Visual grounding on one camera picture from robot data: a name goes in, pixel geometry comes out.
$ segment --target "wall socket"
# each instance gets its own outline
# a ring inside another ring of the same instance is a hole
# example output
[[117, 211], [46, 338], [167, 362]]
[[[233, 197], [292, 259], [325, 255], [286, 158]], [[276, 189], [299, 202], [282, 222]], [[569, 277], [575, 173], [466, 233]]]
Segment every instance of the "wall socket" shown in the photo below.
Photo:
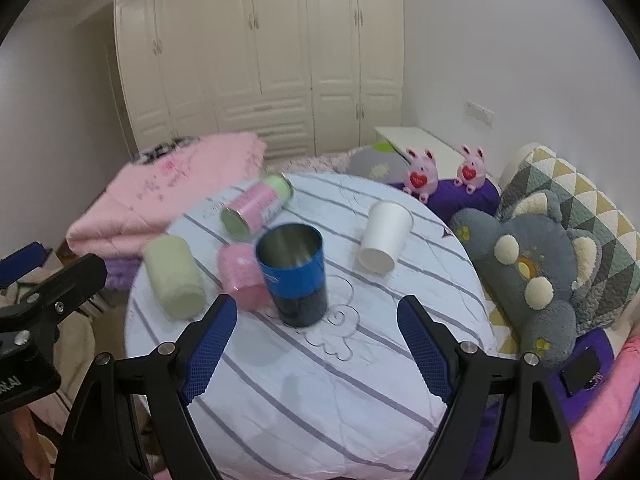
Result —
[[494, 112], [471, 101], [466, 102], [466, 114], [486, 124], [488, 127], [494, 125]]

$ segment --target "white cup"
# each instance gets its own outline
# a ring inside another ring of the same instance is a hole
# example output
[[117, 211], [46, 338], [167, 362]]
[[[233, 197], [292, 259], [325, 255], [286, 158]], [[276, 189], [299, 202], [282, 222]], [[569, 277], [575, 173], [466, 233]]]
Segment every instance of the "white cup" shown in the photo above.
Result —
[[414, 216], [403, 205], [387, 200], [377, 202], [369, 210], [358, 261], [376, 274], [391, 272], [413, 227]]

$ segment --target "striped tablecloth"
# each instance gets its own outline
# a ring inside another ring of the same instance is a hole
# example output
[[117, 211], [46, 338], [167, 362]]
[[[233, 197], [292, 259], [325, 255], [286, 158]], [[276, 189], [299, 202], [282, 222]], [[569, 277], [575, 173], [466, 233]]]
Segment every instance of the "striped tablecloth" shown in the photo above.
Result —
[[[322, 233], [328, 315], [297, 330], [269, 308], [239, 313], [209, 387], [190, 413], [220, 472], [231, 480], [407, 479], [445, 407], [412, 361], [396, 306], [413, 294], [458, 340], [495, 354], [478, 277], [456, 238], [407, 194], [340, 174], [290, 179], [294, 197], [273, 225], [306, 222]], [[218, 251], [229, 243], [220, 209], [250, 184], [211, 196], [168, 230], [189, 243], [209, 303], [220, 293]], [[367, 213], [379, 199], [402, 203], [415, 217], [399, 264], [384, 277], [355, 261]], [[128, 356], [175, 341], [185, 325], [162, 314], [143, 267], [129, 300]]]

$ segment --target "pink blanket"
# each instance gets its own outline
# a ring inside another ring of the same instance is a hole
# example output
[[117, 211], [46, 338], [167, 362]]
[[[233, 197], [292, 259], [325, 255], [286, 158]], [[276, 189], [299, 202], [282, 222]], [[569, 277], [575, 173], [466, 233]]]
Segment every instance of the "pink blanket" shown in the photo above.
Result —
[[255, 134], [216, 134], [146, 166], [127, 164], [69, 228], [79, 256], [137, 256], [204, 197], [260, 173], [266, 145]]
[[640, 382], [638, 331], [622, 347], [598, 397], [571, 430], [580, 480], [594, 480], [605, 468], [604, 453], [625, 420]]

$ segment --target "wardrobe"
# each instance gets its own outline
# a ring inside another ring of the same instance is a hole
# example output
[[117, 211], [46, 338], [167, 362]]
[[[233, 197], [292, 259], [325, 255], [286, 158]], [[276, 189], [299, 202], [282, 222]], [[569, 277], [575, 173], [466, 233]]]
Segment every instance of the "wardrobe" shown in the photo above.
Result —
[[114, 25], [140, 150], [249, 130], [319, 155], [399, 124], [402, 0], [114, 0]]

